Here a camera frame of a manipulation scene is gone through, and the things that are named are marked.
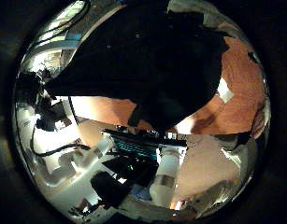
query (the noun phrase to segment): black cable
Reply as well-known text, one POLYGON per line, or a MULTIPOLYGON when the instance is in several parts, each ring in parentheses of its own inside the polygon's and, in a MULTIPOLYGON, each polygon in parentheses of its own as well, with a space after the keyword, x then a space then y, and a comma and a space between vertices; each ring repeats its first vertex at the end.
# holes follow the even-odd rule
MULTIPOLYGON (((35 113, 38 110, 38 107, 41 104, 41 102, 42 102, 42 98, 39 97, 38 102, 35 105, 35 113)), ((54 149, 52 151, 48 151, 48 152, 45 152, 45 153, 37 153, 35 151, 35 149, 34 149, 35 130, 36 130, 36 124, 34 124, 33 130, 32 130, 32 136, 31 136, 31 140, 30 140, 30 148, 31 148, 32 152, 38 157, 48 157, 48 156, 53 155, 54 153, 63 151, 64 149, 67 149, 67 148, 70 148, 70 147, 80 147, 83 150, 89 150, 90 149, 90 147, 82 145, 82 144, 68 144, 68 145, 65 145, 65 146, 62 146, 62 147, 58 147, 58 148, 56 148, 56 149, 54 149)))
POLYGON ((49 37, 49 38, 46 38, 46 39, 44 39, 44 40, 40 40, 40 41, 35 42, 34 44, 32 44, 32 45, 29 47, 29 49, 27 50, 27 52, 30 51, 31 49, 33 49, 35 46, 37 46, 37 45, 39 45, 39 44, 41 44, 41 43, 44 43, 44 42, 46 42, 46 41, 49 41, 49 40, 53 39, 54 37, 57 37, 57 36, 59 36, 59 35, 65 33, 65 32, 68 31, 70 28, 72 28, 74 25, 76 25, 79 21, 81 21, 81 20, 87 15, 87 13, 89 12, 89 9, 90 9, 90 7, 91 7, 91 2, 90 2, 90 0, 82 0, 82 1, 85 2, 85 5, 84 5, 84 7, 82 8, 82 10, 81 10, 80 12, 82 12, 84 8, 86 8, 86 9, 85 9, 85 12, 84 12, 77 20, 75 20, 74 22, 72 22, 68 27, 64 28, 62 31, 60 31, 60 32, 57 33, 56 35, 53 35, 53 36, 51 36, 51 37, 49 37))
POLYGON ((48 152, 45 152, 45 153, 37 153, 35 151, 33 151, 33 153, 38 156, 38 157, 48 157, 48 156, 52 156, 53 154, 57 153, 57 152, 61 152, 67 148, 70 148, 70 147, 80 147, 81 149, 83 150, 89 150, 90 147, 88 146, 85 146, 85 145, 82 145, 82 144, 68 144, 68 145, 65 145, 65 146, 62 146, 62 147, 58 147, 52 151, 48 151, 48 152))
POLYGON ((84 10, 84 8, 85 8, 85 5, 84 5, 84 7, 83 7, 75 16, 73 16, 69 21, 66 21, 65 23, 62 23, 61 25, 58 25, 57 27, 54 27, 54 28, 49 29, 49 30, 47 30, 47 31, 44 31, 44 32, 40 33, 39 35, 37 35, 36 37, 39 38, 40 36, 42 36, 42 35, 44 35, 44 34, 47 34, 47 33, 51 32, 51 31, 58 30, 58 29, 60 29, 61 27, 66 26, 68 23, 70 23, 72 20, 74 20, 77 16, 79 16, 79 15, 82 13, 82 11, 84 10))

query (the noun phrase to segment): cylindrical part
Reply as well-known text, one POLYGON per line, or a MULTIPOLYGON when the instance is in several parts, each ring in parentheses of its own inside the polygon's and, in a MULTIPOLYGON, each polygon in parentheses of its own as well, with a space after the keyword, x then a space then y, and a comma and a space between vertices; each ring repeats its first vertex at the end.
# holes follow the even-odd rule
POLYGON ((96 162, 98 159, 103 157, 111 148, 113 147, 113 142, 109 137, 104 137, 100 142, 92 147, 84 156, 81 167, 87 167, 88 165, 96 162))
POLYGON ((179 173, 179 150, 173 147, 163 148, 162 154, 150 194, 156 205, 170 208, 179 173))

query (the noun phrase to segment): wire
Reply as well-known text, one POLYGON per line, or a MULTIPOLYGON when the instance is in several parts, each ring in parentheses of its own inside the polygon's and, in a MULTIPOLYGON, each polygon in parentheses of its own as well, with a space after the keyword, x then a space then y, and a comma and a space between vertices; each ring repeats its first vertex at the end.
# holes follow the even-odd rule
POLYGON ((46 38, 46 39, 44 39, 44 40, 40 40, 40 41, 35 42, 34 44, 32 44, 32 45, 30 46, 30 48, 27 50, 27 52, 30 51, 31 49, 33 49, 35 46, 37 46, 37 45, 39 45, 39 44, 42 44, 42 43, 44 43, 44 42, 47 42, 47 41, 49 41, 49 40, 52 40, 54 37, 57 37, 57 36, 59 36, 59 35, 65 33, 65 32, 68 31, 70 28, 72 28, 74 25, 76 25, 79 21, 81 21, 81 20, 87 15, 87 13, 89 12, 89 9, 90 9, 90 7, 91 7, 91 2, 90 2, 90 0, 81 0, 81 1, 84 1, 84 2, 85 2, 85 5, 84 5, 84 7, 82 8, 82 10, 81 10, 77 15, 79 16, 84 10, 85 10, 85 12, 84 12, 77 20, 73 21, 68 27, 64 28, 62 31, 60 31, 60 32, 57 33, 56 35, 53 35, 53 36, 51 36, 51 37, 49 37, 49 38, 46 38))
MULTIPOLYGON (((36 103, 36 106, 35 106, 35 113, 36 111, 38 110, 38 107, 39 105, 41 104, 41 101, 42 101, 42 98, 39 97, 38 99, 38 102, 36 103)), ((65 145, 65 146, 62 146, 62 147, 58 147, 52 151, 48 151, 48 152, 45 152, 45 153, 37 153, 34 149, 34 136, 35 136, 35 130, 36 130, 36 124, 34 124, 34 127, 33 127, 33 130, 32 130, 32 137, 31 137, 31 140, 30 140, 30 148, 32 150, 32 152, 38 156, 38 157, 48 157, 48 156, 51 156, 57 152, 61 152, 67 148, 70 148, 70 147, 80 147, 81 149, 84 149, 84 150, 89 150, 91 149, 90 147, 88 146, 85 146, 83 144, 68 144, 68 145, 65 145)))
POLYGON ((54 28, 52 28, 52 29, 49 29, 49 30, 47 30, 47 31, 44 31, 44 32, 40 33, 39 35, 37 35, 36 37, 40 37, 40 36, 42 36, 42 35, 44 35, 44 34, 47 34, 47 33, 51 32, 51 31, 58 30, 58 29, 60 29, 61 27, 66 26, 68 23, 70 23, 72 20, 74 20, 77 16, 79 16, 79 15, 82 13, 82 11, 83 11, 84 8, 85 8, 85 7, 83 7, 83 8, 82 8, 75 16, 73 16, 69 21, 66 21, 65 23, 62 23, 61 25, 58 25, 58 26, 56 26, 56 27, 54 27, 54 28))
POLYGON ((81 149, 84 149, 84 150, 89 150, 90 147, 88 146, 85 146, 85 145, 82 145, 82 144, 68 144, 68 145, 65 145, 65 146, 62 146, 62 147, 58 147, 52 151, 48 151, 48 152, 45 152, 45 153, 37 153, 35 151, 33 151, 33 153, 35 155, 37 155, 38 157, 48 157, 48 156, 52 156, 53 154, 57 153, 57 152, 61 152, 67 148, 70 148, 70 147, 80 147, 81 149))

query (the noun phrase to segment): fisheye lens view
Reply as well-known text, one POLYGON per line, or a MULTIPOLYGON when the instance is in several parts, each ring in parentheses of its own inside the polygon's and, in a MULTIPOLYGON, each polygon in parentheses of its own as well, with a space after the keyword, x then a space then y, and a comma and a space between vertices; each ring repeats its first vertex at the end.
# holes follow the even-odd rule
POLYGON ((265 69, 202 0, 78 0, 20 63, 15 146, 74 223, 194 223, 234 202, 269 134, 265 69))

